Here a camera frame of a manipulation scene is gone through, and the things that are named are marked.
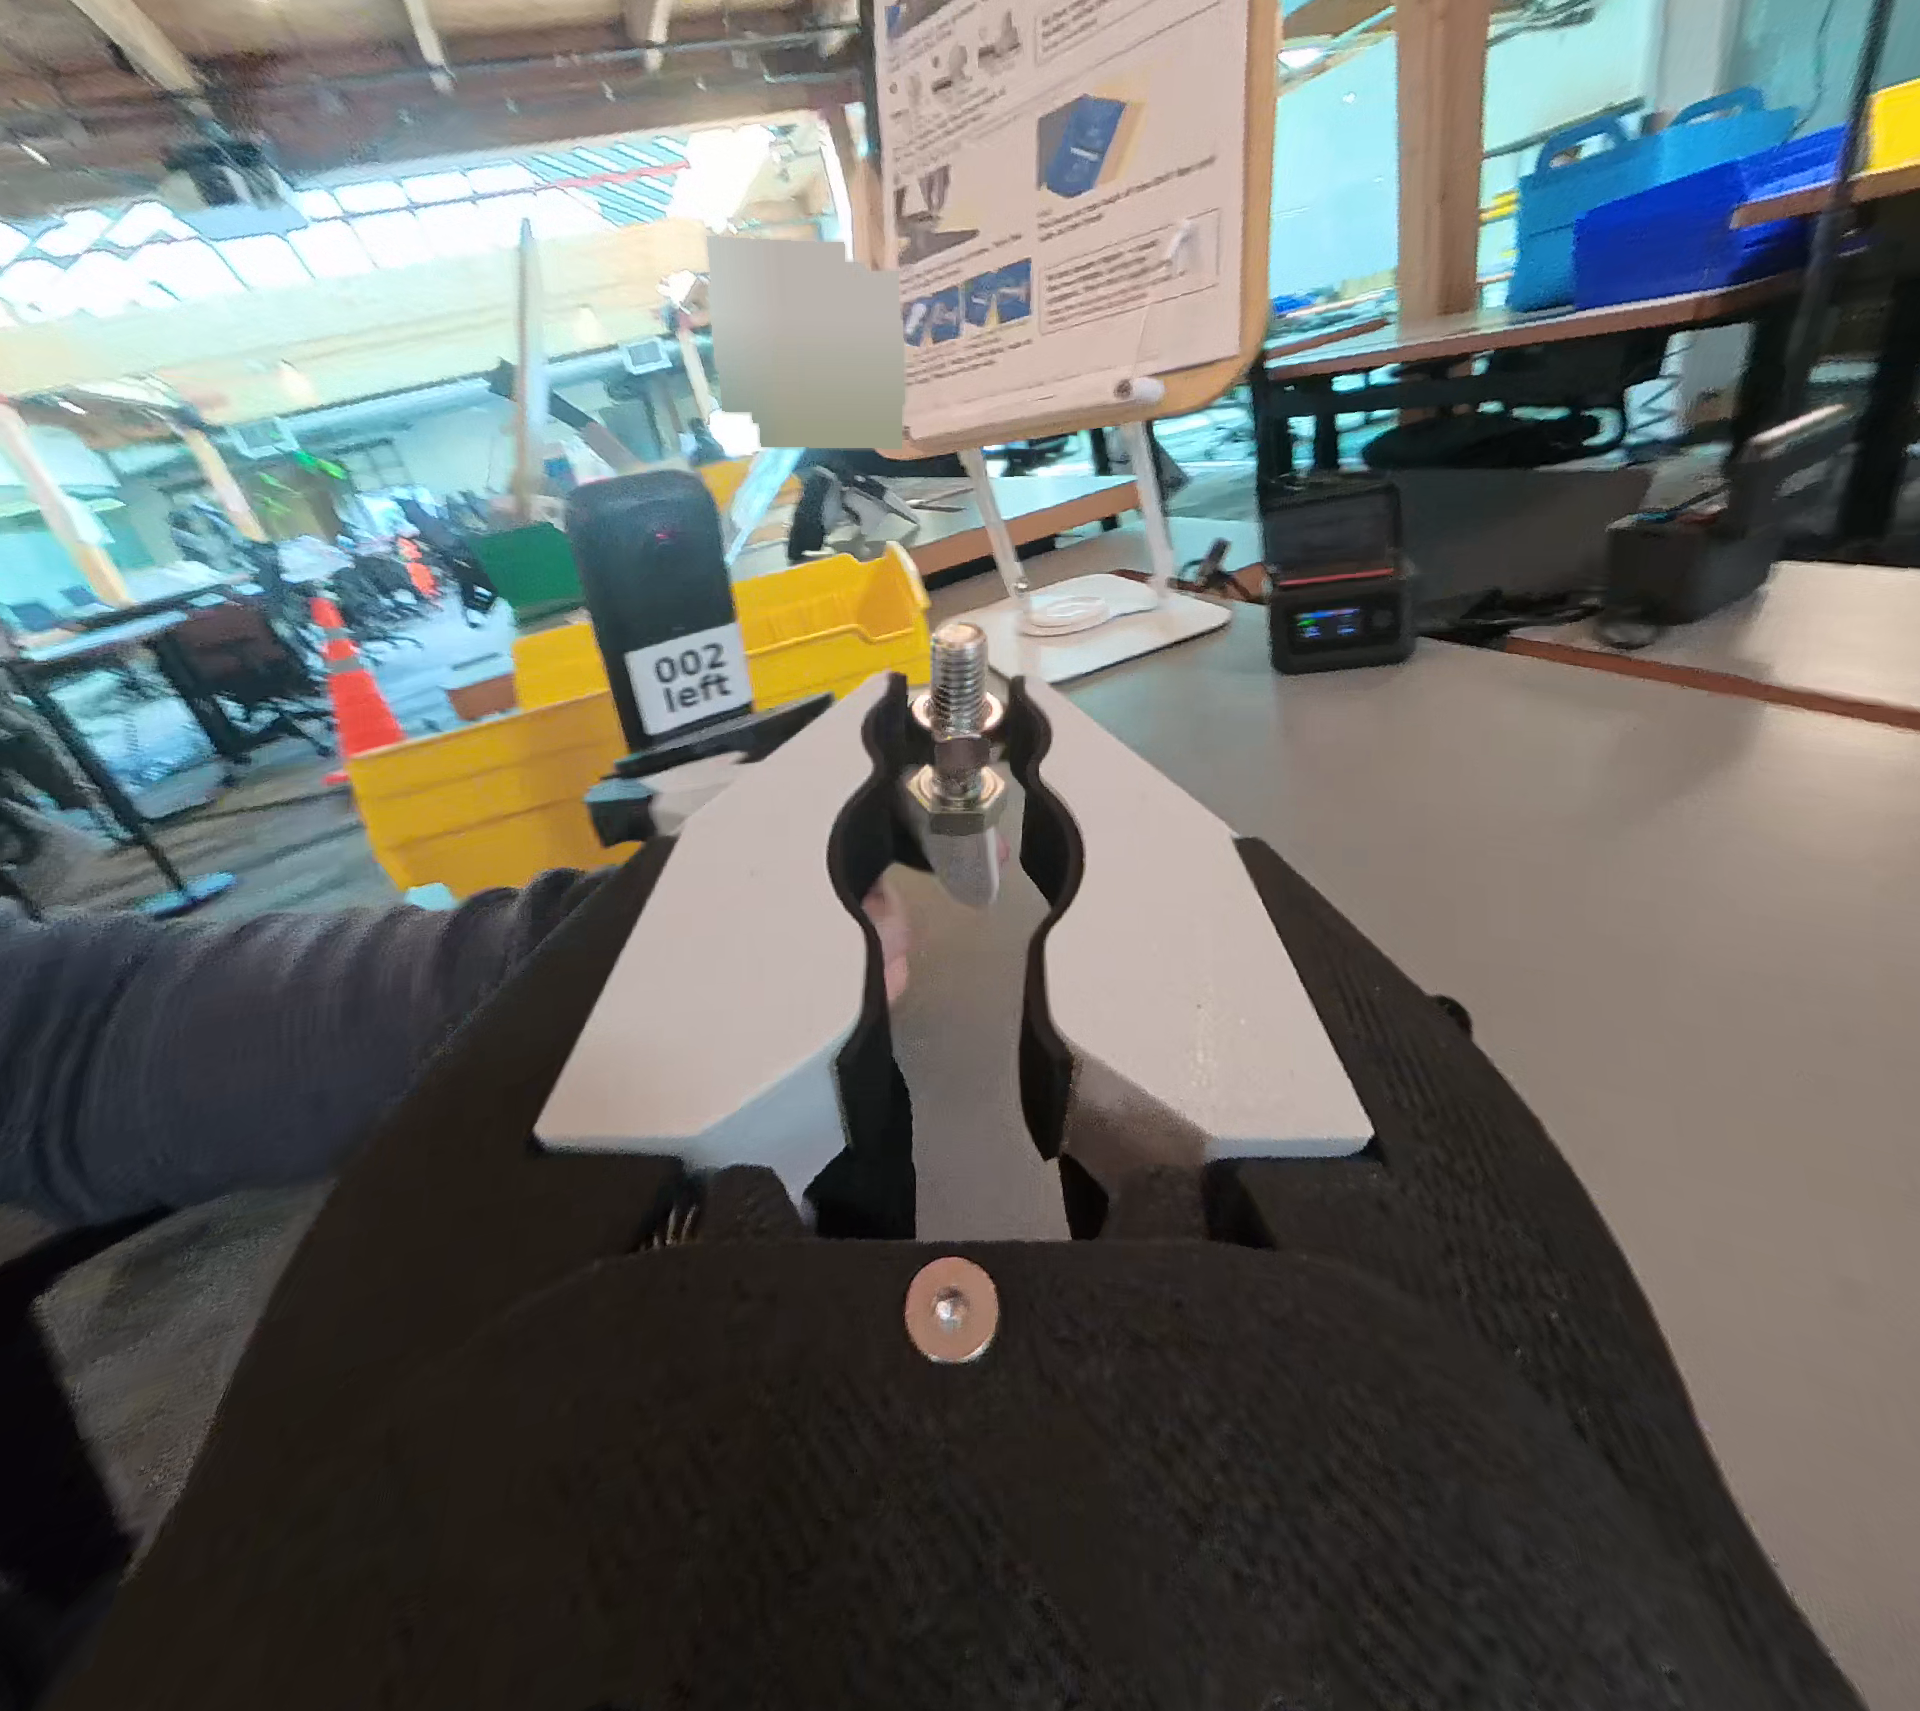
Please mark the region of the white board stand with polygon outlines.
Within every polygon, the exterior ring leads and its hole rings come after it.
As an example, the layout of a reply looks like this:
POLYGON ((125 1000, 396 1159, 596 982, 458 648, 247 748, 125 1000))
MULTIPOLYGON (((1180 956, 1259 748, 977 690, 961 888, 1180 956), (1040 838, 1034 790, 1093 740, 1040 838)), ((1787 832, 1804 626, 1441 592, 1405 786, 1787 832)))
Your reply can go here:
POLYGON ((971 626, 984 638, 986 664, 1004 680, 1022 676, 1062 686, 1209 636, 1229 622, 1226 606, 1174 588, 1178 560, 1151 422, 1126 422, 1119 434, 1140 500, 1148 554, 1144 582, 1091 572, 1034 590, 998 510, 982 450, 961 452, 973 506, 1005 592, 998 604, 973 610, 971 626))

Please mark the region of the yellow plastic bin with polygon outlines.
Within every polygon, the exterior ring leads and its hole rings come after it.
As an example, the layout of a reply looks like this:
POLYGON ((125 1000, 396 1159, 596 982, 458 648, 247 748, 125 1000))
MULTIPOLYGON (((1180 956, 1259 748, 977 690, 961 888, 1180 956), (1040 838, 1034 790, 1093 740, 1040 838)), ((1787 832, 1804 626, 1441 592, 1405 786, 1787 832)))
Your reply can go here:
MULTIPOLYGON (((731 596, 757 712, 843 698, 879 672, 927 680, 930 600, 896 544, 869 564, 831 556, 747 578, 731 596)), ((511 714, 348 764, 372 854, 398 890, 446 886, 464 900, 632 856, 632 844, 599 842, 586 804, 626 754, 592 626, 521 636, 511 666, 511 714)))

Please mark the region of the black white gripper holder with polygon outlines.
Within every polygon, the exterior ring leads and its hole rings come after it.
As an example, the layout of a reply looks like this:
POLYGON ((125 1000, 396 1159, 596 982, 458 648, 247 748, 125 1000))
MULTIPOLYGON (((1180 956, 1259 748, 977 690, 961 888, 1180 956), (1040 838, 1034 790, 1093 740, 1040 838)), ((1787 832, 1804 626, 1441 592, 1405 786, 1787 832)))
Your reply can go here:
POLYGON ((847 554, 874 558, 887 544, 905 544, 922 528, 919 516, 879 476, 808 468, 786 530, 791 566, 847 554))

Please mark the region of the wooden instruction board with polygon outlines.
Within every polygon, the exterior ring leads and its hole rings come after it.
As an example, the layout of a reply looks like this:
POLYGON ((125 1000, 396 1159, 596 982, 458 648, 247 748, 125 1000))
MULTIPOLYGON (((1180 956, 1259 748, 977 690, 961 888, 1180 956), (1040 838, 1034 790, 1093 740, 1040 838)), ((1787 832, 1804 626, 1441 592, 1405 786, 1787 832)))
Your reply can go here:
POLYGON ((874 0, 904 438, 1116 426, 1252 340, 1277 0, 874 0))

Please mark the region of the person's left forearm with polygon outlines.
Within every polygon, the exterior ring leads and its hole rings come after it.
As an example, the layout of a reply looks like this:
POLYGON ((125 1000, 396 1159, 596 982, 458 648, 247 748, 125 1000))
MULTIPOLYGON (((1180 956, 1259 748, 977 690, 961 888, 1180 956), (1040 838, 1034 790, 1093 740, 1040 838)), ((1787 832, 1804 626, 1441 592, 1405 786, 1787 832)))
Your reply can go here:
POLYGON ((530 1141, 660 868, 195 928, 4 908, 4 1215, 71 1229, 297 1187, 394 1111, 530 1141))

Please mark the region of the silver hex bolt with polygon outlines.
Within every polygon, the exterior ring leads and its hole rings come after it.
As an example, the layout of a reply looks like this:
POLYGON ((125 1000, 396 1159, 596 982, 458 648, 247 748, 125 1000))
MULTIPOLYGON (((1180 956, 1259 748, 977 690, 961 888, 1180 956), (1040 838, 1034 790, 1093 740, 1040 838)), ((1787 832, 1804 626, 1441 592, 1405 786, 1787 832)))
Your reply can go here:
POLYGON ((990 644, 977 624, 953 620, 930 638, 927 684, 909 702, 908 714, 915 738, 902 790, 924 830, 993 830, 1004 798, 1004 780, 995 770, 1004 706, 991 690, 990 644), (990 732, 990 768, 944 784, 925 764, 930 732, 990 732))

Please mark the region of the ceiling projector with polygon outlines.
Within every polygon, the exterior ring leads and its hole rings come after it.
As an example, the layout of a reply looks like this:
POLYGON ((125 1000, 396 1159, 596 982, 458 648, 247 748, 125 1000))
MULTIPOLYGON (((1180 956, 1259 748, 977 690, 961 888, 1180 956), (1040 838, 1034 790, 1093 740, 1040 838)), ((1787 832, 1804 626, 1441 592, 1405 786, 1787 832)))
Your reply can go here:
POLYGON ((253 140, 191 138, 160 160, 156 198, 170 210, 271 210, 291 204, 291 192, 273 156, 253 140))

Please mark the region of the green plastic bin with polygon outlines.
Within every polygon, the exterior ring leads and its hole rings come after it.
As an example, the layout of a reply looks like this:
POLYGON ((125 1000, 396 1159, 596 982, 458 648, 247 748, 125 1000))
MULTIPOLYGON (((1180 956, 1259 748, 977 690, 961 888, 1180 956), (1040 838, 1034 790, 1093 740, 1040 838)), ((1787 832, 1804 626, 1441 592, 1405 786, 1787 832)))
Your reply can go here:
POLYGON ((519 628, 584 608, 586 592, 566 534, 546 522, 472 532, 466 546, 519 628))

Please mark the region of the thin board on white stand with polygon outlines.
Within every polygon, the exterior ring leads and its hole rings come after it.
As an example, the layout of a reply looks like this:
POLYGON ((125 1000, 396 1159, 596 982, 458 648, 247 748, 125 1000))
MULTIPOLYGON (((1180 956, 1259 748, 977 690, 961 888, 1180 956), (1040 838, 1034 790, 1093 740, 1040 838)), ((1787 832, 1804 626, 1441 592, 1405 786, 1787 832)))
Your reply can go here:
POLYGON ((564 530, 564 500, 573 484, 554 484, 546 468, 552 384, 543 340, 543 284, 537 238, 528 218, 516 238, 516 310, 511 380, 508 386, 508 500, 513 526, 546 524, 564 530))

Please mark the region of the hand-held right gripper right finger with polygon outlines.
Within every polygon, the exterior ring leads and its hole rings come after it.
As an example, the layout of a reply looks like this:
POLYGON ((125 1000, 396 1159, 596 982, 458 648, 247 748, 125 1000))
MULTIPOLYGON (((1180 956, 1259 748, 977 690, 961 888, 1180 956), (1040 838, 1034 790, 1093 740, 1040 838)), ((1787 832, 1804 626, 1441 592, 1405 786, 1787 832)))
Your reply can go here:
POLYGON ((1375 1127, 1234 830, 1069 698, 1015 680, 1005 760, 1044 900, 1019 994, 1019 1107, 1088 1175, 1338 1159, 1375 1127))

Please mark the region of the blue plastic bin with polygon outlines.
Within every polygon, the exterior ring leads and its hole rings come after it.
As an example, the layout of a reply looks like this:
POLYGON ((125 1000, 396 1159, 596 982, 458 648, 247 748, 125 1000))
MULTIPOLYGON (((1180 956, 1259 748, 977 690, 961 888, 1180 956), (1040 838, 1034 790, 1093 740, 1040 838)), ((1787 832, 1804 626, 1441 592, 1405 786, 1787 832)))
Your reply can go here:
POLYGON ((1799 270, 1811 252, 1811 218, 1752 228, 1734 218, 1748 204, 1794 192, 1811 190, 1821 202, 1844 138, 1846 126, 1835 124, 1590 210, 1574 226, 1574 308, 1686 296, 1799 270))

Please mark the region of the black stool seat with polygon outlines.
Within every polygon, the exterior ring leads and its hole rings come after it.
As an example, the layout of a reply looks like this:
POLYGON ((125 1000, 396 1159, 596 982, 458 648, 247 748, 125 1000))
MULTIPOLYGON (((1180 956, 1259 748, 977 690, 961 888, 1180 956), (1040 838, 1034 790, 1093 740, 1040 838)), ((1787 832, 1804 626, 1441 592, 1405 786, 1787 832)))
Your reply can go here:
POLYGON ((1507 410, 1403 416, 1359 452, 1372 474, 1547 470, 1606 456, 1619 432, 1594 414, 1527 418, 1507 410))

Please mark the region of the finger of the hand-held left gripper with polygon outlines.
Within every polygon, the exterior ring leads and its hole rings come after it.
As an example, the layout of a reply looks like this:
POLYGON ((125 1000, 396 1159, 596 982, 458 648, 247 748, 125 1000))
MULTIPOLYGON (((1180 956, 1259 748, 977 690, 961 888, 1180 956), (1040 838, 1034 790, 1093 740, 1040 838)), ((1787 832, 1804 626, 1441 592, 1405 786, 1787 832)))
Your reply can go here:
POLYGON ((986 910, 999 888, 999 834, 987 828, 915 834, 924 868, 947 898, 971 910, 986 910))

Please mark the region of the orange traffic cone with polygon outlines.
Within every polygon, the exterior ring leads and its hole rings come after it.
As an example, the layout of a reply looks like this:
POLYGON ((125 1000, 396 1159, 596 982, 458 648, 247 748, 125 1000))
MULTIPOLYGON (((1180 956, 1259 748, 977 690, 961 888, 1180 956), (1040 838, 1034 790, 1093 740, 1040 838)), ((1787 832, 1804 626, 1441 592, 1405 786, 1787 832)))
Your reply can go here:
POLYGON ((350 764, 364 756, 384 754, 408 742, 386 696, 372 676, 359 648, 336 602, 313 596, 308 614, 320 634, 320 660, 338 742, 338 766, 323 778, 323 788, 350 784, 350 764))

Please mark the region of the brown office chair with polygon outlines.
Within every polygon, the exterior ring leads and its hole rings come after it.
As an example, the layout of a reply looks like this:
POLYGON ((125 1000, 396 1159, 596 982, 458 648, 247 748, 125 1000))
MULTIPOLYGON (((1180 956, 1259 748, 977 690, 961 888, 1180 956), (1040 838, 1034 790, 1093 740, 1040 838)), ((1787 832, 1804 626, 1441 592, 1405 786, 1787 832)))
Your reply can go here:
POLYGON ((164 682, 227 772, 276 742, 327 760, 336 746, 323 686, 302 650, 249 604, 181 614, 152 642, 164 682))

